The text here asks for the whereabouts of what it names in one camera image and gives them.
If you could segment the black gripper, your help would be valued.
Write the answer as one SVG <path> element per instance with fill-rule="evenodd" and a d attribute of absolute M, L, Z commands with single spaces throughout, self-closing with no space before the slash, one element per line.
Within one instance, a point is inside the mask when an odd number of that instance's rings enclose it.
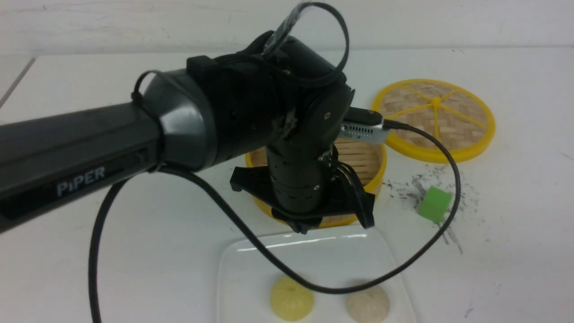
<path fill-rule="evenodd" d="M 237 167 L 230 180 L 270 207 L 273 218 L 306 234 L 324 218 L 354 214 L 364 228 L 374 225 L 374 195 L 338 159 L 337 135 L 292 135 L 264 144 L 266 166 Z"/>

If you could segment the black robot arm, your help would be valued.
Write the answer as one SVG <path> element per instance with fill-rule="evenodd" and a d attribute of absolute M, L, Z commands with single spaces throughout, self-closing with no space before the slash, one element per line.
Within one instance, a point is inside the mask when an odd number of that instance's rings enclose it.
<path fill-rule="evenodd" d="M 260 148 L 267 166 L 236 168 L 232 190 L 297 233 L 351 213 L 372 227 L 374 195 L 334 145 L 346 117 L 382 121 L 351 108 L 348 51 L 334 66 L 291 36 L 271 52 L 270 39 L 154 71 L 144 92 L 141 75 L 125 104 L 2 125 L 1 231 L 144 172 L 188 176 Z"/>

